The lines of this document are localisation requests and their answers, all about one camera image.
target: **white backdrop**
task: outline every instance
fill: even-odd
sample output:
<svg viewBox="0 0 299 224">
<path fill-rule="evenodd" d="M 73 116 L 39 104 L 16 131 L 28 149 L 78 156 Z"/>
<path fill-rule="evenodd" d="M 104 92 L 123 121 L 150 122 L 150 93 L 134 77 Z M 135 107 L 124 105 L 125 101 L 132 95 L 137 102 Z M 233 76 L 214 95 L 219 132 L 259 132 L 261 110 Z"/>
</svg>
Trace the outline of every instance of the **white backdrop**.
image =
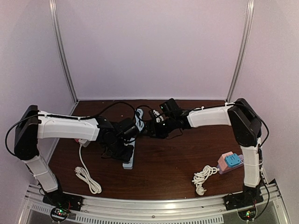
<svg viewBox="0 0 299 224">
<path fill-rule="evenodd" d="M 225 99 L 246 0 L 57 0 L 79 99 Z"/>
<path fill-rule="evenodd" d="M 293 224 L 299 220 L 298 9 L 297 0 L 255 1 L 233 95 L 233 100 L 246 98 L 270 129 L 263 147 L 265 169 L 270 181 L 276 178 Z"/>
<path fill-rule="evenodd" d="M 0 7 L 0 223 L 15 224 L 31 174 L 5 149 L 4 138 L 30 104 L 69 114 L 73 102 L 53 32 L 48 0 L 1 1 Z M 39 141 L 45 158 L 53 139 Z M 14 130 L 8 145 L 14 149 Z"/>
</svg>

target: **pink cube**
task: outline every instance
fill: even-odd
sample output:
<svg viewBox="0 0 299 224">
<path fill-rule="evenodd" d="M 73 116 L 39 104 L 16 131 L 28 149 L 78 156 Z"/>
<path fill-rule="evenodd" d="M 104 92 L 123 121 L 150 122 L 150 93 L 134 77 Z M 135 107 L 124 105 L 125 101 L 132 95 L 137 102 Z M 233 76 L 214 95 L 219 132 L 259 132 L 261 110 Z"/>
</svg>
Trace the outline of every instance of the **pink cube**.
<svg viewBox="0 0 299 224">
<path fill-rule="evenodd" d="M 222 156 L 219 158 L 218 164 L 222 171 L 226 171 L 229 169 L 227 163 L 225 162 L 225 157 L 227 157 L 228 155 L 232 155 L 232 154 L 233 154 L 233 152 L 228 152 L 228 153 L 222 154 Z"/>
</svg>

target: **purple power strip end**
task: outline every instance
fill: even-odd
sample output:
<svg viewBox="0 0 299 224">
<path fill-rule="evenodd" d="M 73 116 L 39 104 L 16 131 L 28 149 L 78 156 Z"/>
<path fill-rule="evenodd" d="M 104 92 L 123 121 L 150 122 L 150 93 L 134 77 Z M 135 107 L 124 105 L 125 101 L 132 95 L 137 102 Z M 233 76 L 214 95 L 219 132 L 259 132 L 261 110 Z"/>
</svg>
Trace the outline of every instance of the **purple power strip end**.
<svg viewBox="0 0 299 224">
<path fill-rule="evenodd" d="M 228 169 L 228 170 L 222 171 L 222 170 L 221 170 L 221 167 L 220 167 L 219 164 L 218 164 L 218 165 L 217 165 L 217 168 L 219 169 L 219 173 L 220 173 L 220 174 L 225 174 L 225 173 L 227 173 L 227 172 L 229 172 L 229 171 L 232 171 L 232 170 L 234 170 L 234 169 L 237 169 L 238 167 L 243 166 L 243 164 L 244 164 L 244 156 L 243 156 L 243 155 L 238 155 L 238 157 L 240 158 L 241 163 L 240 163 L 238 166 L 232 167 L 232 168 L 230 168 L 230 169 Z"/>
</svg>

